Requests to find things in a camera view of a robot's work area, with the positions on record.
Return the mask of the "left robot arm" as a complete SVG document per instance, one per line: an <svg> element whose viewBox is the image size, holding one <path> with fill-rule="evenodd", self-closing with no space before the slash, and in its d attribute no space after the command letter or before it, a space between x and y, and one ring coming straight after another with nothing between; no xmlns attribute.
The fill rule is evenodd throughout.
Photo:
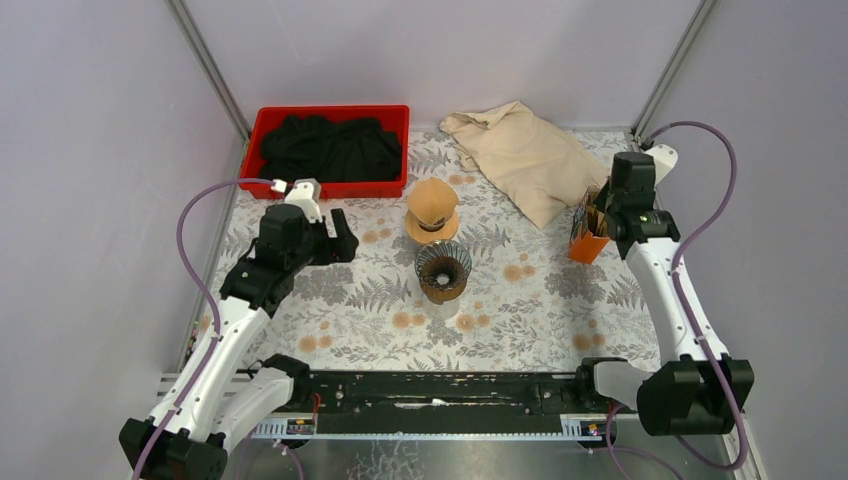
<svg viewBox="0 0 848 480"><path fill-rule="evenodd" d="M325 221L317 204L268 207L248 250L225 277L213 322L171 392L145 420L129 419L119 443L135 479L219 479L230 453L273 410L309 401L308 367L262 367L230 399L224 390L255 337L308 266L349 263L359 245L342 209Z"/></svg>

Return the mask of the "grey ribbed glass dripper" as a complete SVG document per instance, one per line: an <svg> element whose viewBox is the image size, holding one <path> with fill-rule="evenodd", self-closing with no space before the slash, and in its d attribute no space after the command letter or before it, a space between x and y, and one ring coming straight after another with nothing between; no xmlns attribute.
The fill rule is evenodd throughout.
<svg viewBox="0 0 848 480"><path fill-rule="evenodd" d="M414 267L418 280L424 276L435 276L441 271L466 272L469 278L473 261L463 245L444 240L424 245L415 257Z"/></svg>

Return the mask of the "light wooden ring holder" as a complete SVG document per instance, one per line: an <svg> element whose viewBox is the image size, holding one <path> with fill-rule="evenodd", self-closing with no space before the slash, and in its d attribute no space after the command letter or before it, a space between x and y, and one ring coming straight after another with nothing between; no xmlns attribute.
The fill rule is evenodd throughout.
<svg viewBox="0 0 848 480"><path fill-rule="evenodd" d="M426 245L435 241L452 240L460 226L459 213L453 214L438 227L425 227L412 211L407 211L404 216L404 226L408 236L420 245Z"/></svg>

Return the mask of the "orange coffee filter box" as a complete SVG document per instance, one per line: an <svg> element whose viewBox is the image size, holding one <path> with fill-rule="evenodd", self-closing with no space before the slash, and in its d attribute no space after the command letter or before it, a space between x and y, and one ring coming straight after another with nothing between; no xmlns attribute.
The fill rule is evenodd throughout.
<svg viewBox="0 0 848 480"><path fill-rule="evenodd" d="M599 192L589 188L573 214L568 249L572 261L592 264L609 242L604 213L595 204Z"/></svg>

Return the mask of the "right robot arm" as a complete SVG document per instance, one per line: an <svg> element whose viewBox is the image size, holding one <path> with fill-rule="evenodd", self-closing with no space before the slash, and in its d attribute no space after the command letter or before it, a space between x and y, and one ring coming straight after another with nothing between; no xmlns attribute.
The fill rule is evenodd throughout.
<svg viewBox="0 0 848 480"><path fill-rule="evenodd" d="M606 231L635 277L648 307L661 366L640 370L600 360L573 386L575 402L597 412L611 400L637 412L652 436L723 435L733 429L754 372L734 359L700 305L671 214L655 208L656 165L646 153L613 158L597 206Z"/></svg>

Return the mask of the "dark wooden ring holder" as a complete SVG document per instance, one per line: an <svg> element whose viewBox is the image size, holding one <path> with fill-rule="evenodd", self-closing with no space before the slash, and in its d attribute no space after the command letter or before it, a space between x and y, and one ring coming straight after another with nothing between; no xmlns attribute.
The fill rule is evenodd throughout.
<svg viewBox="0 0 848 480"><path fill-rule="evenodd" d="M421 277L419 285L430 302L441 305L459 298L466 289L467 281L466 272L441 271L435 276Z"/></svg>

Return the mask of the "brown paper coffee filter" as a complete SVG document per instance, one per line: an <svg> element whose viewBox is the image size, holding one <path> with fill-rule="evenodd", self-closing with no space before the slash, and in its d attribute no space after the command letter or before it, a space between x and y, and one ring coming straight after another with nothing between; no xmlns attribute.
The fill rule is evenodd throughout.
<svg viewBox="0 0 848 480"><path fill-rule="evenodd" d="M406 220L419 230L436 232L458 225L459 196L445 181L429 178L415 184L407 198Z"/></svg>

